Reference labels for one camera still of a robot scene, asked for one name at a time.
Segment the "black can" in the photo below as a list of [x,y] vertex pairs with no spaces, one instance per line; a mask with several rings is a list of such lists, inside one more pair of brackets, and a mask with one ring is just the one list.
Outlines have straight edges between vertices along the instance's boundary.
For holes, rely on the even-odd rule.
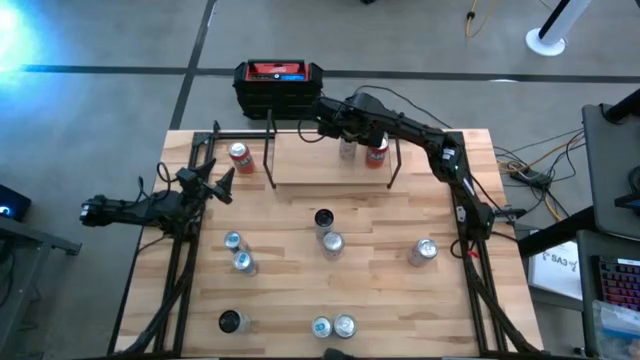
[[316,223],[316,239],[322,241],[325,235],[333,231],[333,213],[327,209],[318,210],[314,220]]

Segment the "white paper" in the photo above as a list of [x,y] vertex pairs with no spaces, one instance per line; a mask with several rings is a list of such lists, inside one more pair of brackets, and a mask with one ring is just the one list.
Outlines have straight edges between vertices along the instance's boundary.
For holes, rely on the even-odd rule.
[[578,245],[569,241],[532,256],[529,285],[582,300]]
[[638,261],[638,260],[629,260],[629,259],[618,259],[618,264],[640,266],[640,261]]

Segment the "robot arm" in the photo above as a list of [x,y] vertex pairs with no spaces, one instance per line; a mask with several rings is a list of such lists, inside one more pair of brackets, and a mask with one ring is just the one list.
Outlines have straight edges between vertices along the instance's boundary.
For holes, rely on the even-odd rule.
[[107,226],[112,223],[156,226],[165,234],[179,238],[198,216],[202,204],[214,196],[230,204],[231,184],[235,168],[231,168],[215,186],[207,183],[215,159],[195,168],[181,168],[176,181],[182,192],[160,191],[143,200],[125,201],[96,195],[82,204],[80,221],[85,226]]
[[345,101],[320,98],[314,107],[314,117],[320,135],[377,147],[386,132],[422,147],[435,177],[449,184],[464,208],[467,237],[470,240],[489,238],[495,218],[493,210],[478,199],[464,144],[450,134],[388,110],[366,93],[355,94]]

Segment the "black table leg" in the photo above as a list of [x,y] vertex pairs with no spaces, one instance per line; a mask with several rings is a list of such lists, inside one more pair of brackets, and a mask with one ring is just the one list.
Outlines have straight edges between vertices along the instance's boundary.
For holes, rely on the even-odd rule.
[[518,241],[521,257],[529,257],[541,253],[556,245],[565,243],[576,237],[578,230],[597,232],[593,206],[581,210],[570,217],[542,229],[535,234]]

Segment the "black floor stripe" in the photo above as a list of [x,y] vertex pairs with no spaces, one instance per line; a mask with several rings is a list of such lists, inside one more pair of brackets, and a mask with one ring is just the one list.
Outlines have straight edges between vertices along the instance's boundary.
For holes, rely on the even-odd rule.
[[184,75],[187,68],[149,66],[23,65],[19,72],[63,74]]
[[193,51],[189,58],[189,68],[187,69],[187,75],[185,75],[180,87],[180,94],[176,101],[176,107],[173,109],[173,116],[171,117],[171,123],[169,124],[169,130],[178,130],[182,124],[182,117],[184,116],[184,110],[187,107],[187,100],[189,100],[189,93],[191,92],[191,85],[193,85],[193,78],[200,61],[200,55],[202,55],[202,48],[207,38],[207,32],[209,31],[209,21],[213,16],[213,7],[216,4],[216,0],[208,0],[207,5],[204,8],[204,14],[202,14],[202,20],[200,21],[200,28],[198,29],[198,35],[196,36],[196,42],[193,45]]
[[[234,69],[201,68],[199,76],[233,76]],[[391,79],[391,80],[447,80],[447,81],[490,81],[513,80],[519,82],[542,83],[600,83],[600,84],[640,84],[640,76],[599,76],[599,75],[532,75],[532,74],[491,74],[491,73],[441,73],[412,71],[367,71],[367,70],[325,70],[325,78],[351,79]]]

